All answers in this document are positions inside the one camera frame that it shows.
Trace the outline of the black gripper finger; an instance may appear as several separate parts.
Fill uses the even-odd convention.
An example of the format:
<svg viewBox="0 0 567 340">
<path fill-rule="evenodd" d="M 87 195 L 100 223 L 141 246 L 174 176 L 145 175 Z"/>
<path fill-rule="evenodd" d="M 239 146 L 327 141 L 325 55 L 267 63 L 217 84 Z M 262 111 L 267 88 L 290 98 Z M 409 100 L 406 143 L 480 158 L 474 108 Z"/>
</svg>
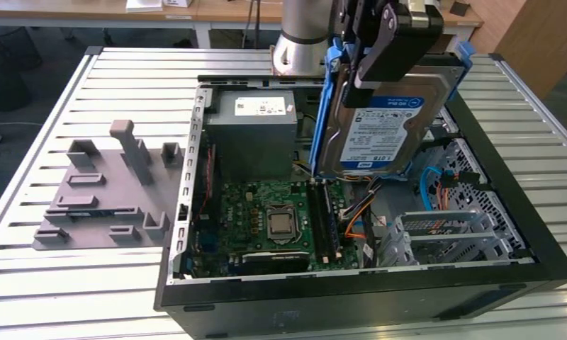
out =
<svg viewBox="0 0 567 340">
<path fill-rule="evenodd" d="M 343 33 L 342 40 L 351 43 L 354 48 L 349 52 L 351 68 L 358 67 L 366 55 L 365 50 L 371 48 L 381 27 L 384 1 L 350 0 L 343 1 Z"/>
<path fill-rule="evenodd" d="M 367 106 L 376 89 L 388 81 L 398 81 L 421 57 L 408 56 L 410 44 L 409 8 L 424 9 L 422 1 L 384 1 L 378 37 L 366 55 L 353 69 L 349 52 L 353 44 L 345 43 L 342 56 L 342 104 Z"/>
</svg>

